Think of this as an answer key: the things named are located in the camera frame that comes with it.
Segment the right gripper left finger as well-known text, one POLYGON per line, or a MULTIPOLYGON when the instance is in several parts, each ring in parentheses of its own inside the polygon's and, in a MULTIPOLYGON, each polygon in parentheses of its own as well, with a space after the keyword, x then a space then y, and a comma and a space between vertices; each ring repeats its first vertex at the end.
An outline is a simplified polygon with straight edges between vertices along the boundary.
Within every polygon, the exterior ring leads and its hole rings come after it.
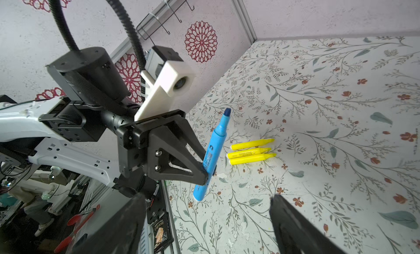
POLYGON ((136 254, 143 232, 145 215, 145 198, 137 194, 72 252, 74 254, 136 254))

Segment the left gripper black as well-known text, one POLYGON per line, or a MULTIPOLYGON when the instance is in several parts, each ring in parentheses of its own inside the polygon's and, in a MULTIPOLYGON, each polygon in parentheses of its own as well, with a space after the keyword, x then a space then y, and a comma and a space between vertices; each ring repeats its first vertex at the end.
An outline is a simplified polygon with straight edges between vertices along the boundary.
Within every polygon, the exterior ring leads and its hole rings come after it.
POLYGON ((147 175, 152 179, 204 185, 208 179, 202 165, 206 150, 185 117, 178 109, 119 126, 121 175, 128 178, 134 167, 147 162, 147 175))

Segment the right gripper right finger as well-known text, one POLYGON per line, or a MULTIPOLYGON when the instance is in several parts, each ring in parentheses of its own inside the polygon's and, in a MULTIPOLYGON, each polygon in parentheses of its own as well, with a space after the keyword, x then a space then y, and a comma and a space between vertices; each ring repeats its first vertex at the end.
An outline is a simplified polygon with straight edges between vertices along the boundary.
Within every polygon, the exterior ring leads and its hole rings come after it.
POLYGON ((343 254, 281 195, 270 199, 270 218, 281 254, 343 254))

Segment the blue highlighter pen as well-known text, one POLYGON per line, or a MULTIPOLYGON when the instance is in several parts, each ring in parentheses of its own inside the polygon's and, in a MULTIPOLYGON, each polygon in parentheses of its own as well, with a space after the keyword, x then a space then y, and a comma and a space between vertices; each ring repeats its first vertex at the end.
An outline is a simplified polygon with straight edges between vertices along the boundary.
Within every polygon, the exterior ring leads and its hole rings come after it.
POLYGON ((198 202, 204 199, 208 186, 211 182, 211 178, 216 170, 217 162, 225 143, 227 128, 230 121, 230 114, 231 109, 226 108, 219 125, 214 129, 212 133, 205 157, 202 162, 202 165, 208 174, 208 179, 204 185, 196 185, 193 191, 193 197, 198 202))

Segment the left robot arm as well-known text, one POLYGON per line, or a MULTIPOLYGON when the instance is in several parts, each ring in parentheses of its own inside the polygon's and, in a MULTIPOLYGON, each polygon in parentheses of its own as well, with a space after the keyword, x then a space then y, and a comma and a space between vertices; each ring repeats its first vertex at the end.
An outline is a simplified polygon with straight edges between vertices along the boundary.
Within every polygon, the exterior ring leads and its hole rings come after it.
POLYGON ((154 46, 142 72, 150 92, 131 102, 102 47, 72 50, 49 67, 68 94, 15 103, 1 97, 1 161, 51 165, 96 179, 126 197, 152 197, 161 180, 204 185, 205 149, 174 100, 194 72, 169 47, 154 46))

